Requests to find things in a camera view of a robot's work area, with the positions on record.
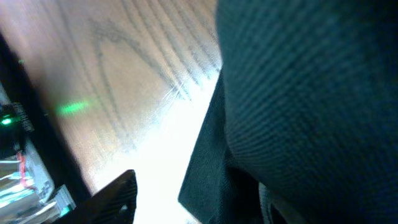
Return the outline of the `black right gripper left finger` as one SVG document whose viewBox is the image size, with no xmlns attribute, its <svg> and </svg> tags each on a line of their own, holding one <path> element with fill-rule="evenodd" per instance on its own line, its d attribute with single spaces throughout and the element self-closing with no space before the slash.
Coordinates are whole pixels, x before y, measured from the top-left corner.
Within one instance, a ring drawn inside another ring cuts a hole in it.
<svg viewBox="0 0 398 224">
<path fill-rule="evenodd" d="M 54 224 L 133 224 L 137 181 L 129 169 Z"/>
</svg>

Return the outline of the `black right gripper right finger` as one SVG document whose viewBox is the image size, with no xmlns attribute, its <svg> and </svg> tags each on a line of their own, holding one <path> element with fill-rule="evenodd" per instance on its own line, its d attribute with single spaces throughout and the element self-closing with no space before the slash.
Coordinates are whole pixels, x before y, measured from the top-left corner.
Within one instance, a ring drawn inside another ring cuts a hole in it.
<svg viewBox="0 0 398 224">
<path fill-rule="evenodd" d="M 262 183 L 259 183 L 259 201 L 265 224 L 308 224 L 294 207 Z"/>
</svg>

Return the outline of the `black t-shirt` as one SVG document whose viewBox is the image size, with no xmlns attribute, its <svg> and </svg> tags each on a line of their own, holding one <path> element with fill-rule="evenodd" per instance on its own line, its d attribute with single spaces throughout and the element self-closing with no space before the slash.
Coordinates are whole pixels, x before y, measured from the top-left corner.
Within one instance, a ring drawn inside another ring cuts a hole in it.
<svg viewBox="0 0 398 224">
<path fill-rule="evenodd" d="M 396 223 L 397 2 L 224 0 L 216 28 L 182 206 L 264 223 L 262 183 L 308 223 Z"/>
</svg>

